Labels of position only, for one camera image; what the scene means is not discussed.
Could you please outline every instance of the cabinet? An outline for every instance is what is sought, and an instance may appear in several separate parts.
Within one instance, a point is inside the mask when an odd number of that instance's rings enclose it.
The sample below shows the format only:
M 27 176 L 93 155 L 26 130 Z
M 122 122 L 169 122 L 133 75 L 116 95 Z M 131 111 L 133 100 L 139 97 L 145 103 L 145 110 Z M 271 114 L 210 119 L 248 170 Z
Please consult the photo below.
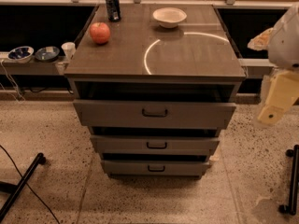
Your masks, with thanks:
M 202 176 L 235 111 L 245 73 L 214 8 L 171 5 L 188 17 L 165 29 L 159 7 L 169 5 L 123 4 L 120 22 L 99 7 L 110 40 L 86 33 L 65 71 L 108 175 Z

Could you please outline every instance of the white bowl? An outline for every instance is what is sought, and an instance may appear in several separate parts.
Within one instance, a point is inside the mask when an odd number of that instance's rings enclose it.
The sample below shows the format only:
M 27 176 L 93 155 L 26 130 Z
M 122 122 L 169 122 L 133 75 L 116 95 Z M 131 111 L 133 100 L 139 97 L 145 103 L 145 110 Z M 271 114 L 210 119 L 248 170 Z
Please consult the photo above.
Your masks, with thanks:
M 174 28 L 187 18 L 187 14 L 181 9 L 165 7 L 157 9 L 152 14 L 153 18 L 164 28 Z
M 24 46 L 11 50 L 8 54 L 8 58 L 17 63 L 28 63 L 33 54 L 33 48 Z

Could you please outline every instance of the black can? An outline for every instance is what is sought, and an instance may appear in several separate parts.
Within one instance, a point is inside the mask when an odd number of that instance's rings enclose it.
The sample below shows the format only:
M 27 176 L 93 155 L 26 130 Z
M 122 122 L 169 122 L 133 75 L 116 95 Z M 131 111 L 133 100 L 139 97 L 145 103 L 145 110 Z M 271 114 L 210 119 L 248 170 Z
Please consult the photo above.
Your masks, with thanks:
M 110 21 L 121 19 L 120 0 L 106 0 L 107 14 Z

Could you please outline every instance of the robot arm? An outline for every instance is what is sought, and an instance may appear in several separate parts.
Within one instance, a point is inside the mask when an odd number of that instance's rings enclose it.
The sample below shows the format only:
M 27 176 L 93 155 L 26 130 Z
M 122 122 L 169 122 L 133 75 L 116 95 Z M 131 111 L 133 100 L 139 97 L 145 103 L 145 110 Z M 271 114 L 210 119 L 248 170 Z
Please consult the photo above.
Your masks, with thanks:
M 267 49 L 274 72 L 265 76 L 256 121 L 276 124 L 299 98 L 299 3 L 294 4 L 275 24 L 249 42 L 251 49 Z

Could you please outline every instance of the terrazzo floor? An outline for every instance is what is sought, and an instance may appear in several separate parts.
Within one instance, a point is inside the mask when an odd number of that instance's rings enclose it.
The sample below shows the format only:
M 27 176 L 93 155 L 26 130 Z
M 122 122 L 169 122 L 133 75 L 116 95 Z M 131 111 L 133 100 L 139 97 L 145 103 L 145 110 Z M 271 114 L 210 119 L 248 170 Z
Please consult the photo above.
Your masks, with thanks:
M 299 106 L 275 127 L 252 125 L 256 105 L 237 105 L 211 167 L 193 177 L 118 176 L 102 171 L 89 131 L 79 124 L 70 99 L 0 101 L 0 145 L 21 172 L 38 152 L 30 187 L 59 223 L 298 224 L 299 215 L 278 212 L 289 197 L 292 159 L 285 151 L 299 143 Z M 0 180 L 20 177 L 0 149 Z M 7 194 L 0 193 L 2 206 Z M 2 223 L 57 223 L 27 187 Z

